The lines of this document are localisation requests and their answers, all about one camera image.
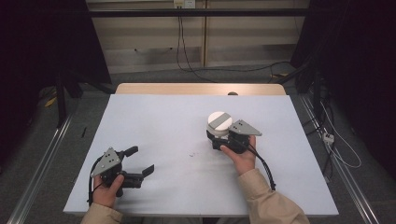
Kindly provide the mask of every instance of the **gray carpet floor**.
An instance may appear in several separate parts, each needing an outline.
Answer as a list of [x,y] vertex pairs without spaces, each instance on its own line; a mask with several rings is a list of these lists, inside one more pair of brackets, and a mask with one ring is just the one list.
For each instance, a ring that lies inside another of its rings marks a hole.
[[[260,68],[260,66],[227,67],[227,69],[245,70],[255,68]],[[290,70],[292,68],[285,64],[273,67],[274,74],[288,73]],[[221,83],[266,83],[271,78],[271,71],[268,68],[251,72],[211,70],[200,71],[197,74]],[[122,82],[206,82],[191,72],[181,70],[119,74],[112,75],[112,79],[113,88]],[[310,120],[302,104],[301,95],[294,89],[293,82],[288,82],[284,87],[293,101],[301,123]],[[81,217],[67,215],[63,213],[63,209],[109,99],[109,95],[90,86],[82,85],[82,88],[84,94],[81,99],[67,97],[67,108],[69,110],[75,108],[76,112],[25,223],[79,223],[81,221]],[[0,174],[0,223],[7,223],[55,133],[58,111],[56,103],[50,107],[44,107],[47,100],[48,98],[43,99],[37,105],[28,131],[23,135],[21,142],[15,148],[16,153],[4,165],[3,173]],[[338,108],[335,101],[332,101],[332,109],[337,131],[356,149],[362,160],[362,166],[350,169],[351,173],[374,208],[380,223],[396,223],[395,180],[372,158],[361,139],[353,133],[342,108]],[[308,133],[314,129],[314,126],[309,123],[304,126],[304,129]],[[307,138],[319,166],[323,167],[327,152],[319,136],[313,133]],[[347,146],[341,141],[336,142],[343,158],[356,164],[356,157]],[[364,223],[336,169],[333,169],[332,179],[328,186],[340,215],[310,218],[311,223]],[[124,223],[139,223],[140,220],[141,218],[125,218]]]

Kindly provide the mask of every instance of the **table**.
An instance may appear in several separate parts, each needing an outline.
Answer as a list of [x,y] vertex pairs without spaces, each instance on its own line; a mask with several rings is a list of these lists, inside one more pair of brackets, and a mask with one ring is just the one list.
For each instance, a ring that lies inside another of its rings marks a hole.
[[[144,180],[142,189],[124,190],[116,203],[122,213],[247,216],[233,163],[211,149],[205,136],[207,116],[223,110],[263,133],[257,138],[257,150],[270,166],[279,192],[308,216],[337,215],[291,100],[282,90],[279,85],[264,84],[121,84],[110,97],[64,211],[75,215],[87,211],[88,176],[103,151],[137,145],[139,152],[124,159],[123,169],[138,173],[154,163],[155,172]],[[230,91],[240,95],[219,95]],[[144,94],[125,94],[138,92]],[[265,173],[259,161],[257,167]]]

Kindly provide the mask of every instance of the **beige sleeve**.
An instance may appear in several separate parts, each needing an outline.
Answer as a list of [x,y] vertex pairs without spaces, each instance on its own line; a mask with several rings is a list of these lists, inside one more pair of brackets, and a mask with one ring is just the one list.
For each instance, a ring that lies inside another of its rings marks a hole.
[[270,189],[258,169],[240,175],[238,181],[247,199],[250,223],[309,223],[296,203]]
[[81,224],[116,224],[120,223],[121,219],[122,214],[116,210],[93,203],[82,219]]

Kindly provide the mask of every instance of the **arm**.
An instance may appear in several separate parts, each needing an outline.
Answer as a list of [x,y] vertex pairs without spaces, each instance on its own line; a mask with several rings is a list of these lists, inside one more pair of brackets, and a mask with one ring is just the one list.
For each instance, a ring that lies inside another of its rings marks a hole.
[[85,214],[81,223],[120,223],[122,214],[113,209],[116,201],[116,192],[123,182],[123,175],[117,176],[110,188],[102,185],[102,179],[99,175],[93,178],[94,192],[93,203]]
[[[256,146],[255,136],[250,136],[250,144]],[[246,151],[236,154],[226,146],[221,146],[220,149],[233,160],[239,174],[238,181],[247,200],[251,223],[309,223],[296,203],[270,189],[264,176],[255,169],[256,157],[253,153]]]

